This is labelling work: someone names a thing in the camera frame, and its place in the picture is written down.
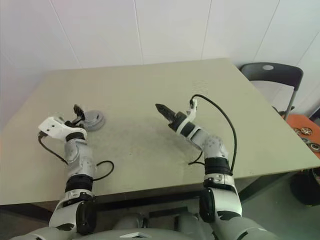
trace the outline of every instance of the cable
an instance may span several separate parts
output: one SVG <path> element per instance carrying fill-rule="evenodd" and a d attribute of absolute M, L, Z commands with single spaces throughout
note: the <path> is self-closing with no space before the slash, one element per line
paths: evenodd
<path fill-rule="evenodd" d="M 192 105 L 193 104 L 193 99 L 195 97 L 199 97 L 199 98 L 202 98 L 204 100 L 206 100 L 207 102 L 211 103 L 213 106 L 215 106 L 219 111 L 220 113 L 222 113 L 222 115 L 225 117 L 225 119 L 227 120 L 227 122 L 229 123 L 231 129 L 232 129 L 232 133 L 233 133 L 233 138 L 234 138 L 234 149 L 233 149 L 233 157 L 232 157 L 232 164 L 231 164 L 231 173 L 233 172 L 234 170 L 234 167 L 235 167 L 235 163 L 236 163 L 236 155 L 237 155 L 237 147 L 238 147 L 238 143 L 237 143 L 237 135 L 236 135 L 236 130 L 234 128 L 234 125 L 232 124 L 231 120 L 229 119 L 229 117 L 227 116 L 227 114 L 222 110 L 221 107 L 219 107 L 216 103 L 214 103 L 212 100 L 210 100 L 209 98 L 207 98 L 206 96 L 203 96 L 201 94 L 195 94 L 191 97 L 190 99 L 190 104 Z"/>
<path fill-rule="evenodd" d="M 198 160 L 201 158 L 202 156 L 202 151 L 200 152 L 200 155 L 196 158 L 196 160 L 192 161 L 192 162 L 189 162 L 188 165 L 192 165 L 192 164 L 201 164 L 201 165 L 205 165 L 203 162 L 199 162 Z"/>
<path fill-rule="evenodd" d="M 49 153 L 55 155 L 58 159 L 60 159 L 64 164 L 68 165 L 67 161 L 64 160 L 64 158 L 62 156 L 60 156 L 59 154 L 55 153 L 54 151 L 52 151 L 51 149 L 49 149 L 43 142 L 42 142 L 42 138 L 43 137 L 46 137 L 47 134 L 45 134 L 44 132 L 39 132 L 38 134 L 38 142 L 39 144 L 45 149 L 47 150 Z M 101 164 L 104 164 L 104 163 L 110 163 L 112 165 L 112 168 L 111 170 L 106 174 L 106 175 L 103 175 L 101 177 L 98 177 L 98 178 L 95 178 L 93 179 L 93 181 L 99 181 L 101 179 L 104 179 L 106 177 L 108 177 L 115 169 L 115 164 L 112 162 L 112 161 L 109 161 L 109 160 L 106 160 L 106 161 L 101 161 L 99 162 L 96 166 L 98 167 L 99 165 Z"/>
<path fill-rule="evenodd" d="M 104 178 L 108 177 L 108 176 L 114 171 L 114 169 L 115 169 L 115 164 L 114 164 L 112 161 L 108 161 L 108 160 L 106 160 L 106 161 L 101 161 L 101 162 L 99 162 L 96 166 L 98 167 L 99 165 L 104 164 L 104 163 L 110 163 L 110 164 L 112 165 L 111 170 L 110 170 L 106 175 L 93 179 L 94 182 L 95 182 L 95 181 L 99 181 L 99 180 L 101 180 L 101 179 L 104 179 Z"/>
<path fill-rule="evenodd" d="M 47 150 L 49 153 L 55 155 L 55 156 L 56 156 L 58 159 L 60 159 L 64 164 L 68 165 L 67 161 L 64 160 L 64 158 L 63 158 L 62 156 L 58 155 L 57 153 L 55 153 L 54 151 L 52 151 L 51 149 L 49 149 L 49 148 L 42 142 L 42 138 L 43 138 L 43 137 L 44 137 L 44 136 L 41 135 L 41 134 L 38 135 L 38 142 L 40 143 L 40 145 L 41 145 L 45 150 Z"/>

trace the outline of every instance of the white wall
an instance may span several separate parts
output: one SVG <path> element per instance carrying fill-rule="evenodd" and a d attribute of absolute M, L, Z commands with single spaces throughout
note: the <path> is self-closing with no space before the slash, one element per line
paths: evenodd
<path fill-rule="evenodd" d="M 319 0 L 0 0 L 1 124 L 48 70 L 230 57 L 304 78 L 294 105 L 320 105 Z M 283 108 L 287 87 L 262 85 Z"/>

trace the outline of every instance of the robotic arm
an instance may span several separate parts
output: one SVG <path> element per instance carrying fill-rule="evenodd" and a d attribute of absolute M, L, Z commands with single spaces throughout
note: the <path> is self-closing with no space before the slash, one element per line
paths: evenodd
<path fill-rule="evenodd" d="M 229 167 L 226 147 L 218 136 L 211 135 L 192 123 L 196 117 L 197 105 L 195 99 L 191 100 L 187 115 L 182 112 L 175 113 L 162 104 L 156 104 L 156 108 L 169 121 L 169 127 L 173 131 L 184 136 L 204 153 L 204 189 L 199 199 L 201 218 L 210 224 L 217 240 L 277 240 L 278 238 L 273 233 L 266 231 L 253 220 L 242 217 L 242 206 Z M 87 119 L 88 116 L 85 116 L 77 106 L 74 111 L 77 118 L 72 122 L 49 117 L 39 126 L 40 143 L 42 143 L 41 139 L 46 136 L 65 143 L 65 158 L 60 157 L 68 167 L 64 197 L 57 204 L 48 227 L 14 237 L 12 240 L 82 239 L 81 236 L 92 233 L 95 229 L 97 216 L 92 187 L 96 165 L 93 162 L 92 150 L 87 143 L 85 129 L 89 131 L 90 127 L 91 130 L 97 130 L 104 121 L 102 114 L 91 112 Z M 111 230 L 91 234 L 83 239 L 137 237 L 136 234 L 139 232 L 141 232 L 139 228 Z M 161 239 L 190 239 L 184 234 L 164 229 L 144 228 L 143 232 L 146 236 L 155 238 L 161 236 Z"/>
<path fill-rule="evenodd" d="M 52 116 L 38 127 L 38 139 L 42 146 L 42 138 L 47 136 L 64 142 L 62 159 L 68 169 L 64 196 L 55 207 L 48 227 L 12 240 L 69 240 L 92 233 L 96 227 L 97 215 L 92 193 L 96 165 L 92 149 L 88 146 L 87 131 L 81 124 L 85 115 L 77 105 L 74 106 L 74 112 L 77 118 L 73 121 L 64 122 L 62 118 Z"/>
<path fill-rule="evenodd" d="M 199 199 L 199 213 L 209 223 L 218 240 L 276 240 L 253 220 L 242 217 L 242 205 L 229 167 L 228 152 L 218 136 L 209 134 L 192 121 L 198 102 L 192 99 L 187 115 L 175 113 L 163 104 L 157 110 L 169 121 L 169 127 L 184 136 L 204 153 L 204 190 Z"/>

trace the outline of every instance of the beige table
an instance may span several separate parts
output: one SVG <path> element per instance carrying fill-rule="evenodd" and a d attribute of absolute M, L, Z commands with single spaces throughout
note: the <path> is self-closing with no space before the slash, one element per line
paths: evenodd
<path fill-rule="evenodd" d="M 51 72 L 2 133 L 0 205 L 58 200 L 65 166 L 37 142 L 48 116 L 74 117 L 73 105 L 101 110 L 103 129 L 88 142 L 98 163 L 112 160 L 114 172 L 94 184 L 109 195 L 201 183 L 201 165 L 188 166 L 199 151 L 177 136 L 156 108 L 184 112 L 192 94 L 204 94 L 228 114 L 238 136 L 235 178 L 296 171 L 319 159 L 227 59 Z M 233 135 L 224 117 L 199 99 L 195 122 L 220 136 L 232 159 Z M 62 142 L 45 143 L 63 154 Z M 108 171 L 98 169 L 98 175 Z"/>

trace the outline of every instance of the gray disc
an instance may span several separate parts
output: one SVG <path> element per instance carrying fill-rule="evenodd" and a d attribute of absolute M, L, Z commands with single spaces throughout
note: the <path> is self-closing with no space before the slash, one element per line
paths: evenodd
<path fill-rule="evenodd" d="M 301 134 L 301 130 L 299 128 L 293 127 L 292 129 L 295 131 L 296 134 Z"/>
<path fill-rule="evenodd" d="M 308 144 L 310 143 L 309 139 L 306 138 L 306 137 L 301 137 L 302 141 L 305 143 L 305 144 Z"/>
<path fill-rule="evenodd" d="M 315 153 L 320 153 L 320 145 L 319 145 L 319 144 L 314 143 L 314 142 L 310 142 L 310 143 L 308 144 L 308 146 L 309 146 L 309 148 L 310 148 L 313 152 L 315 152 Z"/>
<path fill-rule="evenodd" d="M 84 129 L 92 132 L 97 131 L 105 124 L 105 117 L 101 111 L 90 110 L 84 112 L 85 120 L 82 121 Z"/>

